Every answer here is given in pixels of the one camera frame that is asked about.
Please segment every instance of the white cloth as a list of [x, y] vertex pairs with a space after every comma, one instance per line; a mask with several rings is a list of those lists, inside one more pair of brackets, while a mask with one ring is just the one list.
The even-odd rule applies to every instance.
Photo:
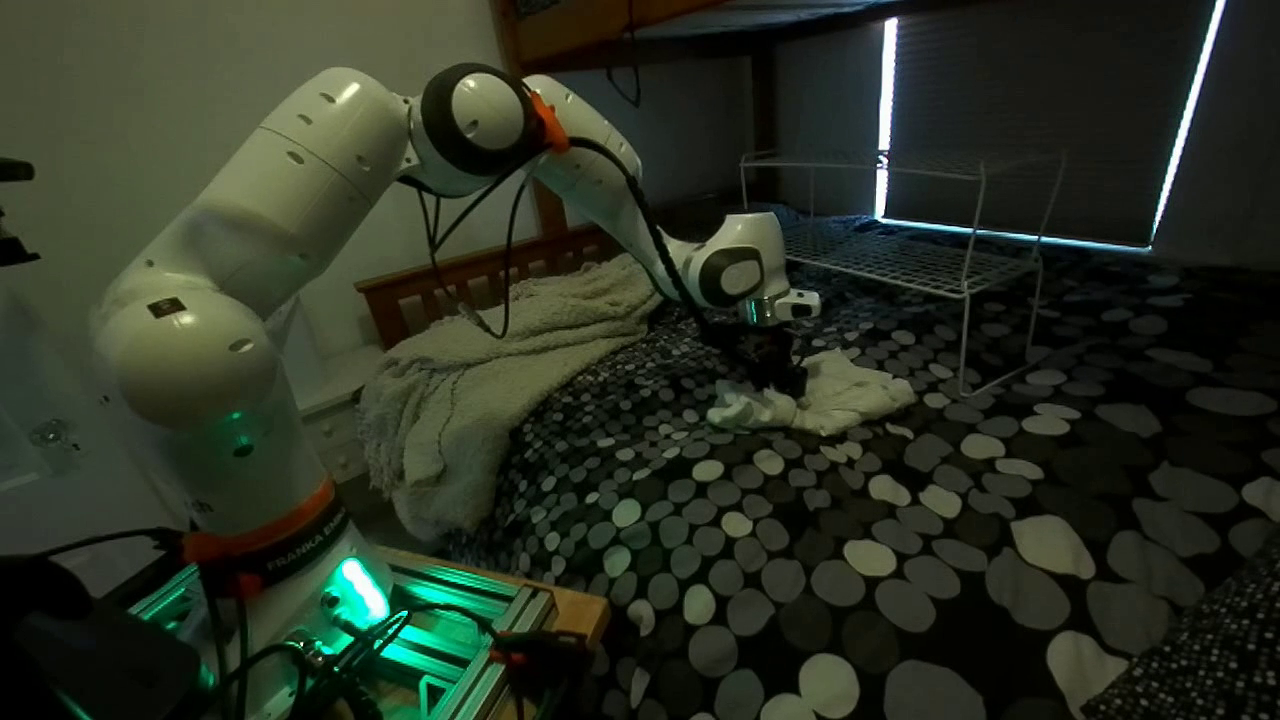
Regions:
[[775, 388], [716, 383], [709, 420], [720, 427], [802, 427], [838, 437], [864, 420], [918, 403], [918, 388], [900, 375], [861, 368], [843, 352], [815, 352], [805, 362], [805, 395], [791, 399]]
[[508, 431], [565, 382], [645, 336], [660, 305], [634, 255], [513, 289], [513, 330], [491, 342], [444, 318], [396, 343], [364, 383], [364, 459], [402, 526], [431, 546], [477, 527], [495, 493]]

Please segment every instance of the wire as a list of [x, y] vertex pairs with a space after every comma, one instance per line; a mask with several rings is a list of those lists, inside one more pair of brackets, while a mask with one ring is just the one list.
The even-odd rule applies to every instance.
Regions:
[[231, 715], [231, 698], [226, 694], [230, 687], [230, 678], [231, 678], [231, 670], [230, 670], [230, 647], [226, 647], [226, 615], [221, 615], [221, 607], [215, 607], [215, 600], [212, 600], [212, 581], [210, 581], [210, 571], [205, 570], [195, 570], [195, 581], [200, 581], [200, 592], [205, 592], [205, 607], [210, 607], [210, 635], [212, 635], [212, 661], [215, 661], [215, 684], [221, 684], [221, 694], [215, 694], [215, 704], [221, 704], [221, 714], [226, 715]]
[[[444, 234], [440, 234], [440, 198], [431, 198], [435, 207], [428, 207], [428, 194], [416, 187], [416, 206], [419, 206], [419, 221], [426, 221], [426, 237], [428, 237], [428, 264], [431, 264], [431, 273], [440, 270], [440, 250], [453, 240], [453, 234], [458, 234], [508, 178], [517, 178], [517, 169], [508, 169], [508, 173], [495, 178], [480, 198], [473, 198], [470, 207], [458, 212]], [[503, 322], [501, 322], [501, 330], [491, 330], [480, 314], [470, 314], [470, 318], [480, 325], [480, 331], [491, 336], [491, 342], [503, 342], [508, 330], [513, 330], [513, 251], [517, 251], [517, 212], [520, 212], [525, 187], [530, 187], [530, 179], [520, 179], [520, 187], [517, 187], [517, 198], [513, 198], [508, 234], [503, 234], [503, 282], [501, 282], [501, 284], [503, 284]], [[470, 310], [470, 305], [453, 294], [453, 284], [440, 284], [440, 289], [444, 289], [449, 305]]]
[[[240, 589], [231, 596], [237, 596], [237, 633], [240, 633], [237, 670], [244, 670], [249, 666], [249, 607], [244, 607], [244, 592]], [[249, 715], [249, 684], [240, 684], [240, 694], [237, 694], [237, 715]]]
[[240, 699], [244, 687], [249, 687], [249, 671], [254, 671], [257, 666], [274, 661], [274, 655], [286, 655], [286, 661], [292, 666], [300, 694], [311, 684], [311, 666], [310, 666], [310, 655], [303, 655], [300, 647], [292, 647], [292, 646], [257, 647], [254, 655], [244, 655], [244, 666], [240, 666], [237, 671], [221, 678], [221, 684], [215, 684], [215, 704], [226, 710], [230, 720], [249, 715], [249, 710], [237, 710], [237, 715], [231, 715], [231, 714], [230, 714], [230, 699], [231, 699], [231, 698]]
[[618, 63], [606, 67], [606, 81], [612, 86], [612, 93], [618, 93], [622, 100], [629, 100], [634, 109], [640, 109], [645, 86], [640, 86], [640, 60], [634, 56], [634, 48], [638, 48], [638, 26], [634, 26], [634, 20], [638, 20], [638, 0], [629, 0], [629, 27], [624, 27], [634, 93], [624, 93], [624, 86], [618, 81]]
[[688, 305], [697, 330], [709, 330], [709, 318], [699, 314], [699, 305], [697, 305], [694, 294], [686, 289], [686, 276], [680, 276], [680, 270], [678, 270], [678, 260], [674, 260], [674, 251], [669, 251], [669, 244], [663, 244], [663, 234], [656, 230], [656, 218], [652, 218], [652, 207], [649, 207], [649, 199], [645, 199], [640, 179], [638, 179], [638, 178], [624, 169], [624, 160], [612, 155], [606, 144], [596, 144], [596, 142], [589, 142], [589, 138], [568, 138], [568, 144], [606, 155], [606, 160], [624, 178], [624, 186], [629, 186], [629, 194], [634, 194], [634, 199], [638, 199], [638, 207], [640, 207], [640, 218], [645, 218], [649, 244], [652, 244], [656, 260], [663, 264], [663, 273], [669, 273], [680, 305]]
[[163, 553], [171, 553], [171, 547], [182, 547], [182, 538], [185, 534], [177, 534], [177, 527], [126, 527], [126, 534], [79, 538], [74, 546], [32, 553], [27, 562], [52, 562], [52, 558], [70, 558], [77, 547], [98, 547], [98, 546], [116, 546], [116, 541], [155, 541]]

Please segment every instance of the green led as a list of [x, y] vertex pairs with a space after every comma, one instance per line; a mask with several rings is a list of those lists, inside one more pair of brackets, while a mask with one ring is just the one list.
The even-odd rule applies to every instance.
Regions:
[[325, 596], [331, 600], [331, 614], [357, 628], [374, 628], [394, 615], [390, 596], [375, 589], [374, 571], [357, 558], [350, 558], [331, 571], [331, 581], [325, 586]]
[[254, 440], [254, 426], [249, 426], [249, 413], [230, 413], [226, 415], [226, 437], [231, 445], [231, 458], [254, 458], [257, 440]]
[[368, 570], [361, 562], [344, 562], [344, 581], [357, 589], [368, 625], [390, 615], [390, 596], [375, 589], [375, 581], [368, 577]]

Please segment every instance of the polka dot bedspread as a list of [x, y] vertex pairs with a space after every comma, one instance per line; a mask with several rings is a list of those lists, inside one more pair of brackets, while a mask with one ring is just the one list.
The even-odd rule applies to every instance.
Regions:
[[[827, 299], [802, 350], [920, 403], [827, 440], [712, 427], [737, 368], [669, 314], [520, 426], [491, 526], [444, 547], [612, 600], [596, 715], [1055, 720], [1239, 694], [1278, 714], [1278, 671], [1239, 671], [1278, 655], [1272, 571], [1239, 571], [1280, 518], [1269, 276], [1053, 255], [1047, 355], [980, 395], [943, 394], [957, 305], [795, 282]], [[978, 350], [1016, 342], [1020, 310], [995, 295]], [[1269, 615], [1264, 646], [1203, 614], [1217, 589]], [[1219, 647], [1239, 635], [1253, 655]], [[1234, 655], [1234, 684], [1197, 655]]]

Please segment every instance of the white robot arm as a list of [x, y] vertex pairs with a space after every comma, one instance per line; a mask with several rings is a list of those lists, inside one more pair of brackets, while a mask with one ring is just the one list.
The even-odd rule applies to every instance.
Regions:
[[703, 244], [663, 237], [638, 194], [634, 144], [554, 78], [461, 63], [419, 97], [353, 67], [311, 78], [91, 318], [108, 383], [192, 496], [192, 562], [215, 570], [215, 592], [257, 592], [257, 646], [310, 615], [361, 558], [303, 440], [270, 318], [329, 270], [396, 179], [470, 198], [517, 169], [601, 225], [663, 295], [788, 322], [795, 294], [775, 218], [727, 218]]

